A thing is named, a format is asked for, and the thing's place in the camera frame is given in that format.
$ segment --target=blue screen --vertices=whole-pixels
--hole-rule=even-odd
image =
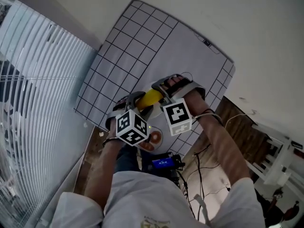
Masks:
[[[157,169],[174,166],[174,162],[171,157],[160,159],[160,160],[155,160],[155,161],[152,161],[152,163],[153,163],[154,167]]]

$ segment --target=marker cube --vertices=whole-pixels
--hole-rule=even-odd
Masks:
[[[133,110],[116,116],[116,137],[130,146],[146,140],[150,130],[151,126]]]
[[[175,103],[164,106],[165,113],[171,136],[184,133],[192,128],[192,117],[183,98]]]

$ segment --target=forearm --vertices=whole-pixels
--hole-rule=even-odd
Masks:
[[[246,161],[238,146],[218,121],[210,115],[203,116],[199,123],[209,138],[217,159],[228,176],[230,184],[244,177],[250,177]]]
[[[109,141],[105,145],[86,186],[85,196],[93,199],[103,210],[110,195],[116,157],[122,145],[120,140]]]

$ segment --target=wooden floor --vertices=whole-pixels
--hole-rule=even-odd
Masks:
[[[216,110],[216,114],[222,118],[224,125],[226,125],[228,119],[238,114],[243,114],[243,112],[226,97],[223,97]],[[266,142],[268,136],[253,129],[251,127],[252,124],[254,124],[254,122],[249,117],[241,115],[229,121],[226,130],[238,145],[245,159],[250,163],[256,162],[259,164],[265,159],[271,145]],[[183,159],[183,162],[186,163],[183,171],[183,176],[185,178],[187,178],[190,173],[197,170],[193,154],[205,149],[208,144],[209,140],[204,132],[202,132]],[[214,163],[217,161],[212,147],[209,147],[206,151],[202,152],[199,155],[199,158],[201,167],[214,166]]]
[[[222,118],[223,123],[226,124],[227,120],[237,114],[243,114],[232,102],[227,98],[223,97],[220,102],[216,113]],[[247,116],[237,116],[232,119],[227,125],[227,131],[230,133],[238,147],[240,148],[245,159],[250,163],[256,162],[261,163],[270,148],[270,144],[266,142],[268,137],[251,127],[254,124],[252,120]],[[90,143],[85,154],[85,159],[80,169],[80,173],[76,182],[75,193],[83,194],[85,191],[86,183],[90,172],[94,168],[94,163],[97,161],[101,150],[102,142],[106,137],[100,136],[99,133],[103,132],[98,128],[94,129]],[[209,141],[205,136],[204,132],[200,135],[198,140],[186,154],[183,162],[186,163],[185,170],[183,171],[184,178],[187,178],[190,173],[197,170],[197,165],[193,159],[193,154],[203,150]],[[212,147],[199,155],[201,167],[213,167],[217,161]]]

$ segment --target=white t-shirt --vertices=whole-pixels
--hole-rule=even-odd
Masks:
[[[138,171],[114,174],[105,207],[85,196],[61,194],[51,227],[208,228],[192,215],[181,190],[168,179]],[[237,181],[211,221],[212,228],[264,228],[250,178]]]

